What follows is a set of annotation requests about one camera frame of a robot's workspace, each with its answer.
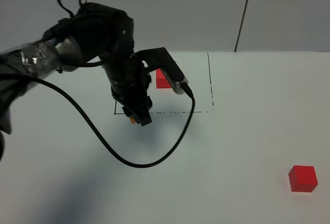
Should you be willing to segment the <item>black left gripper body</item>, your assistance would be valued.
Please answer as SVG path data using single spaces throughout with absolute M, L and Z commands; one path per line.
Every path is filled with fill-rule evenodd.
M 152 102 L 147 95 L 151 77 L 136 53 L 102 53 L 111 92 L 124 113 L 148 113 Z

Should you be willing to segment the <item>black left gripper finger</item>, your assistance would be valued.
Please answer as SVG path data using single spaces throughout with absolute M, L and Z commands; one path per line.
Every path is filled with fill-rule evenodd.
M 122 108 L 124 111 L 124 114 L 127 117 L 133 117 L 136 120 L 137 124 L 140 124 L 141 126 L 148 125 L 152 122 L 151 116 L 149 114 L 149 111 L 147 107 L 133 107 L 133 108 L 128 108 L 128 107 L 123 107 Z

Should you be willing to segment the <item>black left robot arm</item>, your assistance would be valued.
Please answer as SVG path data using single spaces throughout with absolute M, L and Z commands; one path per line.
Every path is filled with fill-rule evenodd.
M 145 61 L 134 52 L 134 22 L 125 11 L 95 3 L 60 20 L 35 42 L 1 53 L 1 134 L 12 132 L 10 105 L 36 84 L 46 85 L 53 72 L 95 67 L 99 57 L 111 84 L 113 98 L 131 120 L 151 123 L 152 101 L 147 95 L 151 77 Z

